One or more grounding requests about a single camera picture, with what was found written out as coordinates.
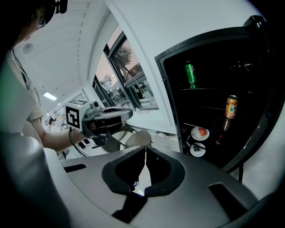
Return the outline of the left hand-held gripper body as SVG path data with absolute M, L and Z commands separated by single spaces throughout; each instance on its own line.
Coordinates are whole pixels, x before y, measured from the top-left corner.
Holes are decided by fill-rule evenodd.
M 68 127 L 82 130 L 82 122 L 94 118 L 102 107 L 97 101 L 72 100 L 65 103 L 66 124 Z

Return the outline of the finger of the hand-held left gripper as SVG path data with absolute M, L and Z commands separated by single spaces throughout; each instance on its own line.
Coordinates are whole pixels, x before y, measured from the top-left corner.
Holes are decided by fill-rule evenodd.
M 133 116 L 129 108 L 104 108 L 94 118 L 94 134 L 114 134 L 120 131 L 122 124 Z

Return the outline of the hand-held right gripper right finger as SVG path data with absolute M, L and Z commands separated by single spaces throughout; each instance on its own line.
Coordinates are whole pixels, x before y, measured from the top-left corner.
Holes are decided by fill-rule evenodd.
M 238 180 L 197 157 L 161 149 L 180 161 L 183 182 L 169 195 L 150 197 L 133 219 L 137 228 L 217 228 L 242 216 L 256 197 Z

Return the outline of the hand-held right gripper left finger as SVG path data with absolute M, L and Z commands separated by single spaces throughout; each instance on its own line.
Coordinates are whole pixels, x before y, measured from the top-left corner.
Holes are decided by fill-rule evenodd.
M 72 204 L 72 217 L 79 218 L 76 228 L 146 228 L 144 211 L 141 210 L 129 223 L 122 222 L 112 215 L 123 208 L 126 196 L 113 193 L 102 178 L 103 167 L 124 155 L 131 148 L 110 154 L 62 161 L 64 168 L 83 164 L 85 167 L 67 172 L 75 192 L 68 192 L 67 199 Z

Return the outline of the white round plate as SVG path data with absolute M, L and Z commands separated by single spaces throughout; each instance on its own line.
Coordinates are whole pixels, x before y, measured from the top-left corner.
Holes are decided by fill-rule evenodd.
M 194 152 L 193 151 L 193 146 L 198 146 L 201 148 L 201 151 L 198 151 L 198 152 Z M 205 155 L 205 152 L 206 152 L 206 149 L 205 149 L 205 146 L 201 143 L 194 143 L 190 146 L 190 153 L 195 156 L 195 157 L 202 157 Z

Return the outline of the black cabinet fridge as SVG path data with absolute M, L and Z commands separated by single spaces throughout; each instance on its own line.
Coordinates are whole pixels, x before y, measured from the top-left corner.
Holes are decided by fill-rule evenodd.
M 207 129 L 202 159 L 231 172 L 266 141 L 285 104 L 279 27 L 251 16 L 241 27 L 202 33 L 156 56 L 182 153 L 190 154 L 194 127 Z M 195 68 L 195 89 L 187 81 L 187 61 Z M 230 95 L 238 97 L 236 115 L 223 143 L 216 146 Z

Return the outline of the person's left forearm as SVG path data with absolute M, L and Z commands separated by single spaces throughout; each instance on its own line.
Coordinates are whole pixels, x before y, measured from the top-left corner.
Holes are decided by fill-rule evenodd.
M 56 152 L 64 151 L 85 139 L 85 136 L 76 129 L 64 130 L 61 132 L 44 132 L 41 136 L 42 144 L 45 148 Z

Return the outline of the person's left hand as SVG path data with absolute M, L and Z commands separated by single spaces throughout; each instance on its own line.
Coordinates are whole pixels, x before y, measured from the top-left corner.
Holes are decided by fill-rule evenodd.
M 86 135 L 88 137 L 93 137 L 96 135 L 97 133 L 97 126 L 93 121 L 90 122 L 85 122 L 85 126 L 86 126 Z

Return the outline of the black wicker chair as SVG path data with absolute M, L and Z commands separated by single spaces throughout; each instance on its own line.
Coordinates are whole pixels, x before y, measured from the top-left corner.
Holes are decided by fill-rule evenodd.
M 114 135 L 119 132 L 123 132 L 124 134 L 129 132 L 132 135 L 125 143 L 122 143 L 119 141 L 119 139 L 114 137 Z M 127 149 L 135 146 L 150 146 L 152 143 L 151 135 L 148 131 L 137 131 L 134 128 L 126 125 L 99 128 L 97 131 L 95 131 L 95 135 L 92 137 L 92 140 L 96 144 L 94 147 L 92 147 L 92 149 L 101 147 L 107 153 L 119 151 L 121 145 L 123 145 L 124 149 Z

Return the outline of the black framed window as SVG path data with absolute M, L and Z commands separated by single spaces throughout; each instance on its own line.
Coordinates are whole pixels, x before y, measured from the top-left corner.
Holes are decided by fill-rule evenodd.
M 112 32 L 99 59 L 92 87 L 104 107 L 158 110 L 137 56 L 120 26 Z

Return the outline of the white plate with red food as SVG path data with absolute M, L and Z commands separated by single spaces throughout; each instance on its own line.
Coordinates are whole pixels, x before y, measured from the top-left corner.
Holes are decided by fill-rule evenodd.
M 197 141 L 204 141 L 209 137 L 209 135 L 210 135 L 209 130 L 201 128 L 201 127 L 194 127 L 191 130 L 192 138 Z

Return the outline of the brown glass bottle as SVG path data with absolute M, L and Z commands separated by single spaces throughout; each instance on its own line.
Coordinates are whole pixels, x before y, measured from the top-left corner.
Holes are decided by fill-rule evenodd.
M 219 134 L 219 137 L 216 140 L 216 146 L 220 146 L 223 143 L 223 141 L 226 138 L 226 135 L 229 131 L 230 125 L 231 125 L 231 119 L 225 118 L 223 121 L 222 130 Z

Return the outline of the round ceiling sensor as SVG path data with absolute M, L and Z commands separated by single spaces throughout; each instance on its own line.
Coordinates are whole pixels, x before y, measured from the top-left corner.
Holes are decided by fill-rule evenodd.
M 25 55 L 31 53 L 33 50 L 33 44 L 32 43 L 27 43 L 24 45 L 24 47 L 22 48 L 22 51 Z

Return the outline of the green drink can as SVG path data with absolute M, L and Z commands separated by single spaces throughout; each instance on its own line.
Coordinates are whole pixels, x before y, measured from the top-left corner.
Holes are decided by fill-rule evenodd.
M 187 81 L 191 89 L 196 88 L 196 75 L 195 75 L 195 68 L 191 61 L 187 61 L 185 63 L 185 73 L 187 76 Z

